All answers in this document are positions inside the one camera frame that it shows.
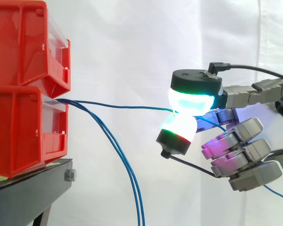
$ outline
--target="red storage bin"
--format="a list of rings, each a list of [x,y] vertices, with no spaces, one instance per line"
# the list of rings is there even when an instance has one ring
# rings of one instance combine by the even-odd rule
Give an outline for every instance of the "red storage bin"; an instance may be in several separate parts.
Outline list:
[[[0,87],[0,176],[13,178],[67,154],[68,106],[37,87]]]
[[[0,86],[37,86],[55,98],[70,90],[70,42],[43,1],[0,0]]]

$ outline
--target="green glowing light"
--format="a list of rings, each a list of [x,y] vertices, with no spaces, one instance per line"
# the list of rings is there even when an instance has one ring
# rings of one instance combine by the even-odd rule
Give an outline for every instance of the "green glowing light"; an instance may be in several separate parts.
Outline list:
[[[179,112],[191,116],[203,116],[207,113],[213,103],[214,97],[208,95],[193,95],[169,90],[169,101],[172,108]]]

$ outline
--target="black cable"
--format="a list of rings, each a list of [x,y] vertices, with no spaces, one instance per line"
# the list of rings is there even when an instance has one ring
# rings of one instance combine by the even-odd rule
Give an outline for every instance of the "black cable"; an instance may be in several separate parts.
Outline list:
[[[253,71],[257,71],[257,72],[262,72],[262,73],[266,73],[266,74],[270,74],[272,76],[278,77],[280,79],[283,79],[283,75],[278,74],[276,72],[272,72],[270,70],[266,70],[260,67],[253,67],[253,66],[248,66],[248,65],[232,65],[229,63],[210,63],[209,67],[208,67],[208,72],[211,74],[218,74],[218,72],[224,72],[224,71],[228,71],[231,70],[233,68],[236,69],[247,69],[247,70],[253,70]]]
[[[192,164],[192,163],[189,163],[189,162],[187,162],[187,161],[184,161],[184,160],[182,160],[182,159],[176,158],[176,157],[174,157],[173,155],[170,156],[170,159],[173,159],[173,160],[175,160],[175,161],[177,161],[177,162],[180,162],[180,163],[182,163],[182,164],[185,164],[185,165],[187,165],[187,166],[191,166],[191,167],[193,167],[193,168],[195,168],[195,169],[197,169],[197,170],[200,170],[200,171],[203,172],[203,173],[209,174],[210,176],[212,176],[212,177],[214,177],[214,178],[221,178],[221,177],[216,177],[214,173],[212,173],[212,172],[210,172],[210,171],[208,171],[208,170],[206,170],[206,169],[204,169],[204,168],[201,168],[201,167],[199,167],[199,166],[196,166],[196,165],[194,165],[194,164]]]
[[[230,69],[232,69],[232,68],[247,69],[247,70],[253,70],[253,71],[257,71],[257,72],[263,72],[263,73],[270,74],[270,75],[273,75],[275,77],[278,77],[280,79],[283,79],[283,75],[278,74],[276,72],[272,72],[272,71],[263,69],[263,68],[260,68],[260,67],[253,67],[253,66],[248,66],[248,65],[230,65]]]

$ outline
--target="robotic hand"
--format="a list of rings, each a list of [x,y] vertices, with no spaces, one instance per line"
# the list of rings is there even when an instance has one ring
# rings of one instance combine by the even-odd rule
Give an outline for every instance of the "robotic hand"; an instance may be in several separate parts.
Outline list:
[[[258,70],[280,79],[223,88],[217,73],[231,68]],[[212,159],[215,177],[229,177],[234,191],[248,191],[283,174],[282,75],[250,66],[211,63],[208,71],[175,71],[171,90],[169,99],[178,112],[176,115],[203,115],[197,119],[196,132],[226,125],[227,131],[202,146],[204,157]],[[214,97],[212,103],[208,97]],[[208,112],[207,104],[213,110]],[[186,136],[169,127],[167,130],[163,127],[157,142],[162,145],[165,158],[172,154],[185,155],[191,144]]]

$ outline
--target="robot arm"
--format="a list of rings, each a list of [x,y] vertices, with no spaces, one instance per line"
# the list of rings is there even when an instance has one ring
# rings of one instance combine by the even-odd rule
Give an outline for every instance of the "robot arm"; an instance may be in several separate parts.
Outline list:
[[[208,71],[202,74],[209,78],[216,77],[216,73]],[[215,96],[212,106],[217,109],[203,115],[215,124],[230,127],[202,146],[204,157],[212,160],[213,173],[216,177],[229,177],[232,189],[239,191],[248,191],[278,179],[283,173],[283,149],[270,155],[271,147],[265,139],[252,141],[264,126],[251,115],[240,122],[236,108],[275,103],[277,111],[283,116],[283,79],[264,80],[252,86],[229,86],[222,90],[219,92],[221,95]],[[213,127],[197,119],[196,132]]]

